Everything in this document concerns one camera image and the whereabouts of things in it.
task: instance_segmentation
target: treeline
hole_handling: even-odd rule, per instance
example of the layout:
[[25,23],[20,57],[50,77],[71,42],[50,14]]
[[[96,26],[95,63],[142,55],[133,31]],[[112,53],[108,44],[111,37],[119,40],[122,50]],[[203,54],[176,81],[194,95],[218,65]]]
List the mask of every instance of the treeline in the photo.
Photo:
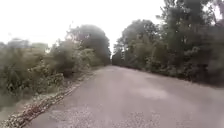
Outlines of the treeline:
[[71,28],[64,41],[12,39],[0,44],[0,95],[16,99],[50,91],[64,78],[110,63],[109,40],[98,27]]
[[161,24],[136,20],[114,46],[112,63],[190,81],[224,78],[224,20],[211,0],[165,0]]

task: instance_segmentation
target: overcast sky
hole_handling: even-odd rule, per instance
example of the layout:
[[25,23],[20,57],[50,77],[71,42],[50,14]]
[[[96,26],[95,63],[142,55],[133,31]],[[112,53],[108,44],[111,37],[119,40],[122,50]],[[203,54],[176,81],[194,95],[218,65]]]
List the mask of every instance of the overcast sky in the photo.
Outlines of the overcast sky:
[[111,46],[133,20],[159,21],[163,0],[0,0],[0,41],[13,37],[52,44],[69,25],[102,28]]

